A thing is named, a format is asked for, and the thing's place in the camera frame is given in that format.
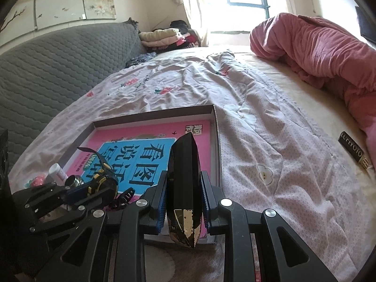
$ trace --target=bed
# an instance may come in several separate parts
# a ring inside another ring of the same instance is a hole
[[[376,245],[376,177],[337,142],[346,131],[366,149],[340,100],[248,47],[186,49],[121,68],[51,116],[11,170],[13,192],[47,172],[94,120],[215,104],[225,196],[255,211],[276,209],[340,282],[354,279]],[[259,178],[264,171],[268,184]],[[146,255],[147,277],[158,281],[221,280],[221,238],[205,251],[148,247]],[[158,258],[166,260],[163,270],[153,265]]]

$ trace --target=black crystal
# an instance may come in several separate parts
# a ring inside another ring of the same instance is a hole
[[[166,209],[171,239],[192,248],[201,232],[200,172],[197,144],[189,132],[171,147]]]

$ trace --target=sofa backrest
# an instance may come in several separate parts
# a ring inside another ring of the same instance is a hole
[[[51,32],[0,55],[0,132],[11,167],[60,111],[145,52],[137,22]]]

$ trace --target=pink book cover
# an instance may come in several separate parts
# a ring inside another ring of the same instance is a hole
[[[147,188],[158,183],[161,171],[167,170],[172,144],[187,132],[192,132],[195,138],[201,170],[207,171],[210,177],[209,120],[95,130],[81,146],[94,149],[105,157],[115,170],[119,193],[132,187],[136,190],[132,199],[135,201]],[[66,173],[80,175],[88,182],[99,168],[99,160],[95,154],[79,152]],[[203,222],[200,237],[206,237]]]

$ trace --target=pink quilt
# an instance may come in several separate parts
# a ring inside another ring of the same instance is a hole
[[[250,34],[259,57],[287,63],[300,78],[343,99],[376,165],[376,50],[323,18],[281,13]]]

